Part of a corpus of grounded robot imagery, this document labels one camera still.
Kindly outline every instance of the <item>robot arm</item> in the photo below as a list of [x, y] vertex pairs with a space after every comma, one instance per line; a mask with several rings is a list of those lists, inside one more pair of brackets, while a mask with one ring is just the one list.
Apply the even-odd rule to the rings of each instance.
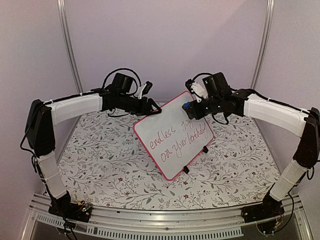
[[245, 207], [242, 210], [242, 216], [246, 222], [283, 213], [281, 200], [300, 182], [306, 171], [317, 163], [320, 151], [319, 111], [316, 108], [298, 109], [266, 98], [252, 89], [233, 90], [221, 72], [204, 78], [203, 83], [207, 98], [202, 97], [206, 95], [203, 94], [204, 89], [199, 90], [199, 84], [194, 80], [190, 79], [185, 83], [188, 90], [197, 96], [197, 100], [182, 106], [190, 119], [198, 120], [209, 114], [214, 118], [217, 113], [223, 113], [226, 120], [231, 114], [248, 116], [284, 128], [300, 138], [293, 160], [265, 195], [262, 204]]
[[128, 94], [133, 81], [132, 77], [117, 73], [112, 84], [106, 88], [48, 102], [39, 99], [32, 102], [25, 137], [34, 153], [34, 167], [53, 201], [49, 209], [51, 214], [87, 222], [91, 213], [90, 206], [84, 202], [71, 203], [57, 166], [54, 126], [83, 114], [114, 109], [122, 109], [137, 116], [161, 113], [161, 108], [151, 98], [143, 96], [149, 92], [152, 83], [146, 82], [133, 96], [132, 93]]

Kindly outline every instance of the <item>vertical metal pole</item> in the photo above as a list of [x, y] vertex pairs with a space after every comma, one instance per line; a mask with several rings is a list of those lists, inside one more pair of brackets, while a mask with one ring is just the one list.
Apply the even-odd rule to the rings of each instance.
[[259, 55], [258, 55], [258, 59], [257, 59], [256, 65], [255, 65], [252, 83], [250, 86], [250, 88], [252, 88], [252, 89], [256, 89], [257, 84], [258, 84], [259, 75], [260, 75], [261, 68], [262, 68], [262, 63], [264, 61], [264, 57], [265, 57], [265, 53], [266, 53], [266, 49], [267, 49], [267, 43], [268, 43], [268, 38], [269, 38], [269, 34], [270, 34], [272, 18], [274, 15], [274, 5], [275, 5], [274, 0], [268, 0], [267, 5], [266, 5], [264, 29], [263, 29], [263, 35], [262, 35]]
[[61, 28], [62, 28], [64, 44], [65, 44], [66, 52], [68, 55], [68, 60], [70, 63], [75, 87], [76, 87], [76, 90], [78, 91], [78, 93], [83, 93], [84, 90], [83, 90], [83, 87], [82, 87], [82, 84], [80, 81], [79, 72], [78, 72], [77, 64], [76, 64], [76, 59], [75, 59], [74, 51], [73, 51], [72, 44], [71, 44], [65, 1], [64, 0], [57, 0], [57, 5], [58, 5], [58, 12], [59, 12], [59, 17], [60, 17], [60, 23], [61, 23]]

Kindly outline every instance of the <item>patterned table surface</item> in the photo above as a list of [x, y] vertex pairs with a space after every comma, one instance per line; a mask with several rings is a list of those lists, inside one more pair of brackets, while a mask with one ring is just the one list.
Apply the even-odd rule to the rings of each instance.
[[209, 152], [167, 181], [133, 132], [139, 119], [106, 112], [80, 118], [58, 165], [74, 201], [144, 210], [229, 207], [261, 201], [279, 177], [253, 119], [232, 115], [229, 125], [206, 118], [215, 135]]

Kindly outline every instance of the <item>floral tablecloth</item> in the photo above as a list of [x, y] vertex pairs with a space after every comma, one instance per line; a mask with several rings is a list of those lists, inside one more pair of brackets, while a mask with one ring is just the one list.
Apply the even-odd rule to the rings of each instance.
[[139, 119], [106, 112], [81, 117], [58, 165], [74, 201], [144, 210], [229, 207], [261, 201], [279, 177], [253, 119], [232, 115], [229, 125], [206, 118], [215, 135], [209, 152], [188, 174], [167, 181], [133, 132]]

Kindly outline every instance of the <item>pink whiteboard frame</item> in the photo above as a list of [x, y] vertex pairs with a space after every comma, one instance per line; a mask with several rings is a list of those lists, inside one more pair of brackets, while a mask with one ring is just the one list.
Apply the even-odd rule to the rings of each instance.
[[[168, 101], [167, 103], [165, 103], [164, 105], [162, 105], [161, 108], [163, 108], [164, 106], [166, 106], [167, 104], [171, 103], [173, 100], [175, 100], [176, 98], [180, 97], [182, 94], [185, 94], [185, 93], [188, 93], [188, 94], [192, 97], [192, 99], [194, 99], [193, 96], [190, 94], [190, 92], [184, 91], [184, 92], [182, 92], [181, 94], [179, 94], [178, 96], [176, 96], [175, 98], [171, 99], [170, 101]], [[141, 121], [143, 121], [143, 120], [144, 120], [145, 118], [147, 118], [147, 117], [148, 117], [148, 116], [145, 116], [144, 118], [140, 119], [139, 121], [137, 121], [137, 122], [133, 125], [133, 132], [134, 132], [135, 135], [138, 137], [138, 139], [139, 139], [139, 141], [142, 143], [144, 149], [147, 151], [147, 153], [149, 154], [150, 158], [153, 160], [153, 162], [155, 163], [155, 165], [157, 166], [157, 168], [159, 169], [159, 171], [161, 172], [161, 174], [162, 174], [162, 176], [165, 178], [165, 180], [167, 180], [167, 181], [172, 181], [172, 180], [174, 180], [174, 179], [183, 171], [183, 169], [181, 169], [181, 171], [178, 172], [172, 179], [168, 179], [168, 178], [165, 176], [165, 174], [162, 172], [161, 168], [158, 166], [157, 162], [155, 161], [155, 159], [153, 158], [153, 156], [151, 155], [151, 153], [150, 153], [149, 150], [147, 149], [147, 147], [146, 147], [146, 145], [144, 144], [144, 142], [141, 140], [141, 138], [140, 138], [140, 136], [138, 135], [138, 133], [136, 132], [136, 125], [137, 125], [138, 123], [140, 123]], [[209, 126], [209, 123], [207, 122], [207, 120], [204, 119], [204, 121], [205, 121], [206, 124], [208, 125], [208, 128], [210, 129], [210, 131], [212, 132], [212, 135], [213, 135], [212, 139], [209, 140], [209, 142], [206, 144], [206, 146], [208, 146], [216, 137], [215, 137], [214, 132], [212, 131], [211, 127]], [[188, 166], [193, 160], [195, 160], [195, 158], [198, 157], [198, 156], [202, 153], [202, 151], [203, 151], [203, 150], [201, 149], [200, 152], [198, 152], [198, 153], [194, 156], [194, 158], [191, 159], [191, 161], [187, 164], [187, 166]]]

